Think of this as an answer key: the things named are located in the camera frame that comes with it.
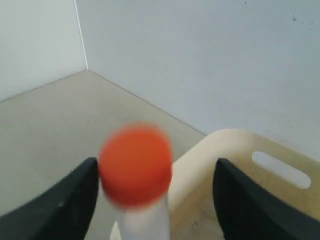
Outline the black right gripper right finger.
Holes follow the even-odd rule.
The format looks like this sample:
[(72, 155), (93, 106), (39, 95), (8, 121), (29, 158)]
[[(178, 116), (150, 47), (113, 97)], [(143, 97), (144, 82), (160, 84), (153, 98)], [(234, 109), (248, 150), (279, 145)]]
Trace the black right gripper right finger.
[(212, 197), (226, 240), (318, 240), (320, 222), (278, 199), (226, 158), (215, 165)]

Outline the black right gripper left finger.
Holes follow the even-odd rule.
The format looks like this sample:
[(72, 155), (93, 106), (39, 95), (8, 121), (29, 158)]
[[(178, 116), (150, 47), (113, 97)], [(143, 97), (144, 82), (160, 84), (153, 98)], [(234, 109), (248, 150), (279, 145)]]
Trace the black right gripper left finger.
[(98, 162), (89, 157), (47, 191), (0, 217), (2, 240), (83, 240), (98, 198)]

